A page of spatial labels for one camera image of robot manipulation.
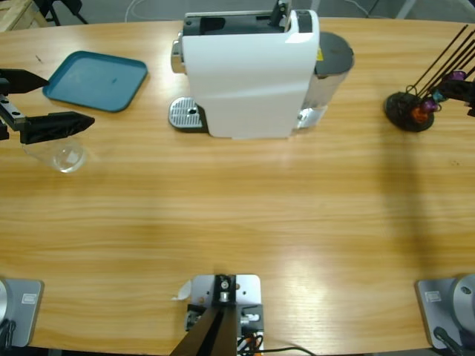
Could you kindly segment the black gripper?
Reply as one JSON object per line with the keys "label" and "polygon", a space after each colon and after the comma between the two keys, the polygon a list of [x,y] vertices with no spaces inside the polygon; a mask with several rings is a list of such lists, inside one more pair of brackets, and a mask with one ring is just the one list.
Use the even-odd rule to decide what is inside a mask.
{"label": "black gripper", "polygon": [[439,92],[447,99],[454,99],[466,102],[465,106],[469,108],[468,115],[475,117],[475,101],[474,101],[474,82],[449,79],[445,81],[445,90]]}
{"label": "black gripper", "polygon": [[49,85],[49,81],[22,69],[1,69],[1,140],[10,138],[8,128],[20,132],[22,144],[64,139],[87,130],[95,118],[74,111],[26,117],[7,98]]}

